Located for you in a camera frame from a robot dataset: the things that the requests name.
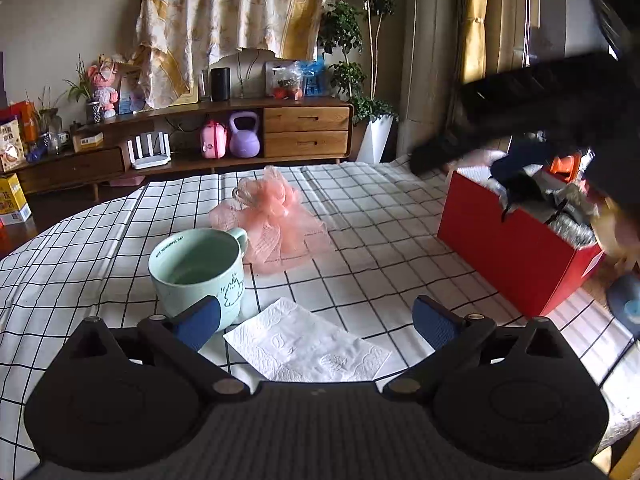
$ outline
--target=cartoon drawing on mug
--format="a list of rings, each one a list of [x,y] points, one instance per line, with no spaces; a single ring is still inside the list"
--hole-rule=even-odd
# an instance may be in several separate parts
[[[230,307],[237,300],[239,300],[243,292],[244,280],[238,280],[238,275],[236,273],[233,273],[231,275],[231,281],[223,291],[225,296],[225,308]]]

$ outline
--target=screw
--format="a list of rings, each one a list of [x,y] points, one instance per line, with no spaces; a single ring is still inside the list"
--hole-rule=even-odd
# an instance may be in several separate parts
[[[244,383],[238,379],[220,379],[213,383],[213,389],[220,395],[236,395],[244,390]]]
[[[389,388],[396,394],[414,394],[420,389],[420,383],[415,379],[395,379],[389,383]]]

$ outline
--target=white napkin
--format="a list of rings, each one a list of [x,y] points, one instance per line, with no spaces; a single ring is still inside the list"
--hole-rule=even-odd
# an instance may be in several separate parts
[[[371,381],[391,355],[287,298],[280,298],[224,338],[271,381]]]

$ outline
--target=yellow box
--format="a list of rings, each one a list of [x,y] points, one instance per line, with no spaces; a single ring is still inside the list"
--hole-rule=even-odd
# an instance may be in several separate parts
[[[0,177],[0,215],[20,211],[26,203],[18,176],[14,173]]]
[[[19,224],[20,222],[26,222],[30,216],[31,209],[29,208],[29,204],[25,204],[20,211],[0,215],[0,222],[2,222],[2,225]]]

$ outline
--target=mug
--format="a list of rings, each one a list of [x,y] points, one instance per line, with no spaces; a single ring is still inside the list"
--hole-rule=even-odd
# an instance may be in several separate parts
[[[190,229],[156,245],[148,268],[165,312],[174,317],[205,296],[214,296],[220,310],[213,318],[220,320],[215,331],[232,324],[244,293],[246,245],[246,231],[240,228]]]

